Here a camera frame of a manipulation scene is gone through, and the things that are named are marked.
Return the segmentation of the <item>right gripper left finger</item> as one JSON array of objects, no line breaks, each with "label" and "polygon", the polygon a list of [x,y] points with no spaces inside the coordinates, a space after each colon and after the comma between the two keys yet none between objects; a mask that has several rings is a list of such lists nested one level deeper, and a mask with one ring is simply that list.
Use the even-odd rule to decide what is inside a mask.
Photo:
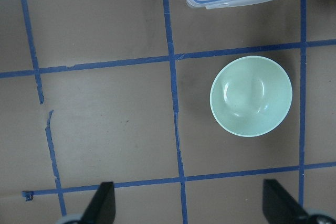
[{"label": "right gripper left finger", "polygon": [[99,185],[91,202],[80,218],[80,223],[110,223],[116,216],[116,200],[113,182]]}]

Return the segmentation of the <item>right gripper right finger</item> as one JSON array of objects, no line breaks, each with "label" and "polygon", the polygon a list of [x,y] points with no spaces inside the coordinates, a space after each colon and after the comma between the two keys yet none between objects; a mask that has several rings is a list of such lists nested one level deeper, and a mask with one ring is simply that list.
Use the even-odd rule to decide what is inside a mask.
[{"label": "right gripper right finger", "polygon": [[264,179],[263,214],[268,223],[306,223],[308,213],[276,179]]}]

